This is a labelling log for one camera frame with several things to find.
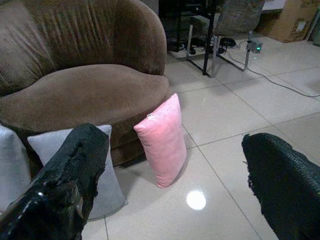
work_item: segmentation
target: black glossy object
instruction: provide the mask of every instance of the black glossy object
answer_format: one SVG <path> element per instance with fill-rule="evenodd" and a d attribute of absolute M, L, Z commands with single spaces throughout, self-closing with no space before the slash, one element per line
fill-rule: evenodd
<path fill-rule="evenodd" d="M 281 138 L 246 135 L 249 187 L 279 240 L 320 240 L 320 167 Z"/>
<path fill-rule="evenodd" d="M 0 240 L 81 240 L 108 147 L 108 136 L 94 125 L 72 130 L 29 189 L 0 215 Z"/>

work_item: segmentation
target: armchair arm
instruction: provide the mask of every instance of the armchair arm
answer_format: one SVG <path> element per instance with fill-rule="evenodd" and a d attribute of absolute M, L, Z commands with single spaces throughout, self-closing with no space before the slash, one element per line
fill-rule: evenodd
<path fill-rule="evenodd" d="M 158 16 L 138 0 L 119 0 L 113 50 L 116 64 L 146 74 L 163 75 L 167 44 Z"/>

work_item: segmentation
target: brown armchair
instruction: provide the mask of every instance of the brown armchair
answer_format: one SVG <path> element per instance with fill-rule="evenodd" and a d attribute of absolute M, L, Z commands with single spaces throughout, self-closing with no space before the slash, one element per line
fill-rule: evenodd
<path fill-rule="evenodd" d="M 143 153 L 133 126 L 169 95 L 165 33 L 138 0 L 0 0 L 0 123 L 27 137 L 112 125 L 113 165 Z"/>

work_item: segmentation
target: gray pillow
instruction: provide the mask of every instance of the gray pillow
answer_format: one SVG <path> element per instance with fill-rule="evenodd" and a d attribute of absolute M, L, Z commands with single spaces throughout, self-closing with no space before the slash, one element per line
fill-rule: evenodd
<path fill-rule="evenodd" d="M 28 189 L 30 181 L 25 146 L 14 131 L 0 125 L 0 212 Z"/>
<path fill-rule="evenodd" d="M 98 126 L 98 128 L 109 136 L 110 141 L 112 127 L 110 125 L 102 125 Z M 58 151 L 71 131 L 72 129 L 64 129 L 46 132 L 40 135 L 29 136 L 27 140 L 40 157 L 42 164 L 45 165 Z M 94 198 L 89 219 L 110 216 L 127 204 L 127 199 L 120 188 L 113 168 L 110 142 L 105 164 L 104 173 L 98 181 L 98 195 Z"/>

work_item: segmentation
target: cardboard box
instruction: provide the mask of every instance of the cardboard box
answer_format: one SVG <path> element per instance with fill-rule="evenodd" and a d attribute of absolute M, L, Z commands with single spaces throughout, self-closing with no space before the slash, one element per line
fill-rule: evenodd
<path fill-rule="evenodd" d="M 256 32 L 283 43 L 302 41 L 320 0 L 286 0 L 281 13 L 262 13 Z"/>

